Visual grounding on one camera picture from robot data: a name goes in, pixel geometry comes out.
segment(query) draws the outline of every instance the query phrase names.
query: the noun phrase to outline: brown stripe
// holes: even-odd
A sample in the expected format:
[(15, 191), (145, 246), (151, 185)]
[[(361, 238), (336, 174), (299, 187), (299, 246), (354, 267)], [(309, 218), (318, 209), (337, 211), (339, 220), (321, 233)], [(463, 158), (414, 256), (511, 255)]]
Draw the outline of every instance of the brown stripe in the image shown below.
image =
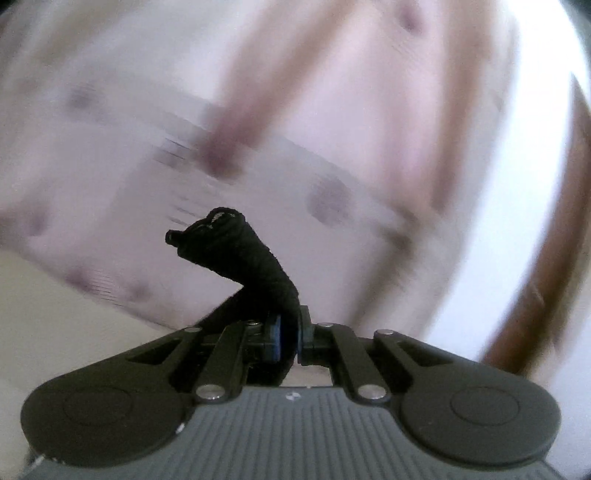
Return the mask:
[(553, 311), (573, 272), (590, 218), (591, 116), (573, 81), (572, 138), (550, 228), (526, 285), (482, 360), (516, 374), (526, 373), (546, 345)]

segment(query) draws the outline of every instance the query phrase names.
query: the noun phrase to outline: gray ribbed surface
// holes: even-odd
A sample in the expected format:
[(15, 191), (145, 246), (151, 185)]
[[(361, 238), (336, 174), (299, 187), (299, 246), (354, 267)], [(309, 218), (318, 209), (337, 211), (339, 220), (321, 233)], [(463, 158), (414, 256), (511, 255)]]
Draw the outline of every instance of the gray ribbed surface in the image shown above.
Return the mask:
[(411, 443), (388, 412), (357, 405), (340, 388), (248, 387), (231, 403), (198, 408), (175, 441), (146, 458), (106, 469), (80, 469), (44, 460), (24, 478), (552, 480), (560, 477), (543, 462), (503, 472), (476, 472), (448, 465)]

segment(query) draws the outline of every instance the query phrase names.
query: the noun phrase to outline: black fuzzy cord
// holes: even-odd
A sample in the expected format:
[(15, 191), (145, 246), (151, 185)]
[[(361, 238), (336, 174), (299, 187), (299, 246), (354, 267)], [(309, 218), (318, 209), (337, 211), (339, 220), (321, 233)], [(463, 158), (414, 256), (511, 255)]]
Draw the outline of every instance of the black fuzzy cord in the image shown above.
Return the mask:
[(213, 209), (184, 232), (169, 230), (166, 243), (177, 248), (179, 257), (243, 285), (199, 322), (206, 334), (221, 333), (227, 325), (240, 320), (281, 314), (279, 363), (259, 365), (249, 373), (253, 383), (279, 385), (296, 355), (298, 291), (244, 215), (230, 208)]

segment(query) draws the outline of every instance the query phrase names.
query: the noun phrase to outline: black circular pad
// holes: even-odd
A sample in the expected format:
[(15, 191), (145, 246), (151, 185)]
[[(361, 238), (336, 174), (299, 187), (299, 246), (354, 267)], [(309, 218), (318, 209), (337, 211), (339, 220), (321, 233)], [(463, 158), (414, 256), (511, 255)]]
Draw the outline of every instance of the black circular pad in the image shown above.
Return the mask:
[(21, 411), (32, 449), (67, 465), (99, 468), (135, 460), (166, 444), (184, 420), (183, 402), (158, 377), (147, 382), (137, 373), (135, 385), (117, 384), (116, 378), (93, 382), (92, 373), (89, 382), (75, 372), (40, 386)]
[(503, 467), (543, 458), (560, 410), (539, 386), (470, 362), (425, 368), (402, 399), (401, 420), (440, 456)]

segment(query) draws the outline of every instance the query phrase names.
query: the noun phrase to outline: small logo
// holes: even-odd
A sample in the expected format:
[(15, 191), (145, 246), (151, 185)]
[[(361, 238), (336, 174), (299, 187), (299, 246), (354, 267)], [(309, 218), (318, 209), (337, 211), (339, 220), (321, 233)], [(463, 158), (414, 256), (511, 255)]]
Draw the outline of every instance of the small logo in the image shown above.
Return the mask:
[(298, 401), (299, 399), (301, 399), (301, 395), (298, 392), (288, 393), (285, 397), (289, 401)]

